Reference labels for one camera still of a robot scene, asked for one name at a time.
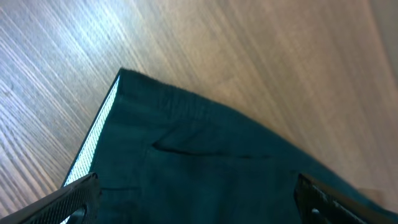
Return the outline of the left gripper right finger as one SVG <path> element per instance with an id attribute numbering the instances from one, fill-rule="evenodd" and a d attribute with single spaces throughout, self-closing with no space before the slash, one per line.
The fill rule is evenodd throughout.
<path id="1" fill-rule="evenodd" d="M 395 221 L 344 196 L 318 180 L 300 174 L 294 199 L 303 224 L 394 224 Z"/>

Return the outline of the black shorts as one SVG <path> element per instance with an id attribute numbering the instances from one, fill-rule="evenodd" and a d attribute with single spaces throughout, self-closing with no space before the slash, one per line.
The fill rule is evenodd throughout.
<path id="1" fill-rule="evenodd" d="M 276 133 L 225 105 L 120 69 L 65 179 L 103 189 L 98 223 L 300 223 L 308 174 L 382 208 Z"/>

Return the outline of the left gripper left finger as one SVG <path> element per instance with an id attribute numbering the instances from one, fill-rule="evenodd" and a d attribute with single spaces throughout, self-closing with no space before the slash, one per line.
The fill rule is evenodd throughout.
<path id="1" fill-rule="evenodd" d="M 100 196 L 98 176 L 92 172 L 2 218 L 1 223 L 95 223 Z"/>

